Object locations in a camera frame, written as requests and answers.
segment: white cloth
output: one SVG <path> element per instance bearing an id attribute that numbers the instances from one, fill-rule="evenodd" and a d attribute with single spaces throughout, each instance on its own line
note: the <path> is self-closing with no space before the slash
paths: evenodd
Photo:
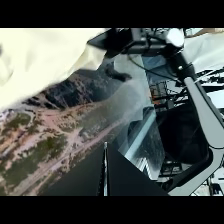
<path id="1" fill-rule="evenodd" d="M 216 28 L 217 34 L 203 34 L 187 38 L 184 54 L 192 62 L 195 72 L 218 70 L 224 67 L 224 33 L 223 28 Z"/>
<path id="2" fill-rule="evenodd" d="M 0 29 L 0 111 L 62 82 L 80 68 L 95 70 L 105 51 L 87 45 L 103 28 Z"/>

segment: cable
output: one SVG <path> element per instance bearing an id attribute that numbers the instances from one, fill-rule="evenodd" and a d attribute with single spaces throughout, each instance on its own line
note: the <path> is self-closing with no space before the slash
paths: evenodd
<path id="1" fill-rule="evenodd" d="M 144 69 L 144 70 L 147 71 L 147 72 L 151 72 L 152 74 L 157 75 L 157 76 L 162 77 L 162 78 L 170 79 L 170 80 L 172 80 L 172 81 L 174 81 L 174 82 L 179 82 L 178 80 L 172 79 L 172 78 L 170 78 L 170 77 L 168 77 L 168 76 L 165 76 L 165 75 L 157 74 L 157 73 L 155 73 L 155 72 L 153 72 L 153 71 L 151 71 L 151 70 L 149 70 L 149 69 L 147 69 L 147 68 L 144 68 L 143 66 L 139 65 L 138 63 L 136 63 L 136 62 L 130 57 L 129 54 L 128 54 L 128 58 L 129 58 L 129 60 L 130 60 L 133 64 L 135 64 L 136 66 L 138 66 L 138 67 L 141 68 L 141 69 Z"/>

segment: black triangular object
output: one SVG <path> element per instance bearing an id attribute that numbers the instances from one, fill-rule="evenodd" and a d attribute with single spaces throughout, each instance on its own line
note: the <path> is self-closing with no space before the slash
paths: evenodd
<path id="1" fill-rule="evenodd" d="M 103 147 L 96 149 L 44 192 L 43 196 L 97 196 L 103 152 Z"/>
<path id="2" fill-rule="evenodd" d="M 108 148 L 109 196 L 169 196 L 117 150 Z"/>

